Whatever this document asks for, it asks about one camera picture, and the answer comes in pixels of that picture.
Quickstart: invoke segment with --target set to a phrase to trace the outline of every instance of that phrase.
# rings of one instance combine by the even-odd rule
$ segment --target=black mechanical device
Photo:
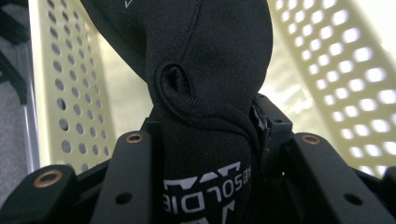
[[[396,167],[382,180],[354,170],[326,139],[292,123],[258,94],[266,176],[256,223],[396,223]],[[162,218],[159,122],[121,136],[113,157],[81,175],[51,165],[26,176],[0,211],[0,223],[166,223]]]

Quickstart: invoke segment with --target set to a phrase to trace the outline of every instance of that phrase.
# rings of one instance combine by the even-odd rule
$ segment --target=black garment
[[[261,191],[249,110],[273,46],[266,1],[82,3],[148,83],[163,131],[164,223],[248,221]]]

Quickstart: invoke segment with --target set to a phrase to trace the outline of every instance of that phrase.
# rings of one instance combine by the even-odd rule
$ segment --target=black fabric
[[[262,179],[249,110],[272,53],[266,1],[82,3],[148,83],[163,132],[164,223],[254,218]]]

